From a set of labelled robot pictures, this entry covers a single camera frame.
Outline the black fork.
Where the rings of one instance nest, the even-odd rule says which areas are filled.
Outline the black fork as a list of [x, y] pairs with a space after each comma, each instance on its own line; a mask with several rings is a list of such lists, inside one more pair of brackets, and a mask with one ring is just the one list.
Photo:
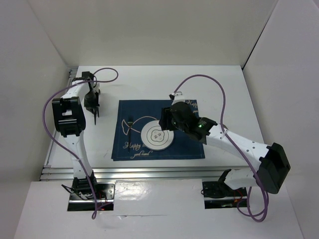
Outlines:
[[133, 116], [129, 116], [129, 119], [128, 119], [128, 127], [129, 127], [129, 130], [128, 130], [128, 152], [130, 152], [130, 144], [131, 144], [131, 127], [133, 125]]

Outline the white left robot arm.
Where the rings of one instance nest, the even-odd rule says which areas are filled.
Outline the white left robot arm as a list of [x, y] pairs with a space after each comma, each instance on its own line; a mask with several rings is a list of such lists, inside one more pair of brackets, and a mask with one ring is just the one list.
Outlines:
[[83, 108], [92, 113], [95, 119], [99, 116], [100, 90], [94, 88], [93, 80], [92, 73], [82, 72], [80, 78], [72, 81], [72, 88], [62, 97], [52, 100], [55, 128], [71, 151], [74, 177], [71, 190], [88, 199], [95, 198], [99, 193], [84, 145], [86, 120]]

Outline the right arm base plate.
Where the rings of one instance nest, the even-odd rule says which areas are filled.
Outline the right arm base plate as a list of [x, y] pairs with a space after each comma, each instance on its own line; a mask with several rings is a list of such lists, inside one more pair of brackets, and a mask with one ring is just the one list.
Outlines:
[[204, 197], [205, 209], [224, 209], [247, 207], [247, 189], [231, 189], [218, 181], [202, 182], [201, 195]]

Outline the navy fish placemat cloth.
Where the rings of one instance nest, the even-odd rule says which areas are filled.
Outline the navy fish placemat cloth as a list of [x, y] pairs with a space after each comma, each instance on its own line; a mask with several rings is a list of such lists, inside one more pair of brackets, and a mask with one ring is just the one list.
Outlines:
[[[173, 131], [173, 143], [165, 150], [150, 150], [142, 143], [142, 128], [151, 121], [159, 120], [162, 108], [170, 106], [170, 100], [120, 100], [111, 158], [114, 161], [204, 158], [202, 143], [190, 139], [179, 130]], [[133, 116], [130, 152], [128, 152], [127, 124], [129, 116]]]

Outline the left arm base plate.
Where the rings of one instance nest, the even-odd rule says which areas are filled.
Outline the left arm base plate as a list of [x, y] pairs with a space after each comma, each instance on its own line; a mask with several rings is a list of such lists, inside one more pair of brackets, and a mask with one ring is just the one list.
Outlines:
[[[99, 211], [112, 211], [114, 209], [115, 182], [99, 183], [96, 187], [97, 207]], [[89, 193], [75, 193], [71, 187], [63, 186], [69, 192], [67, 211], [94, 211], [94, 197], [89, 189]]]

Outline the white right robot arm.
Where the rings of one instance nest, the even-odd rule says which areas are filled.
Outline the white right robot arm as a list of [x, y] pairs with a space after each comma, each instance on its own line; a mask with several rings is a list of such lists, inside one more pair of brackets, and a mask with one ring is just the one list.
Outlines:
[[226, 130], [209, 118], [199, 118], [185, 102], [163, 108], [159, 125], [163, 130], [179, 130], [208, 146], [220, 148], [240, 159], [248, 168], [227, 169], [219, 178], [217, 189], [222, 195], [244, 187], [261, 187], [265, 192], [278, 194], [291, 169], [284, 148], [273, 143], [254, 142]]

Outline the white round plate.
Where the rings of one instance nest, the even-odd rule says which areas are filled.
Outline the white round plate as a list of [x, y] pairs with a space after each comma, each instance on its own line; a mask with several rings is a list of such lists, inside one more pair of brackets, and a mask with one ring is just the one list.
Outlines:
[[159, 120], [154, 120], [142, 128], [141, 140], [148, 149], [161, 151], [171, 146], [174, 140], [174, 132], [162, 130]]

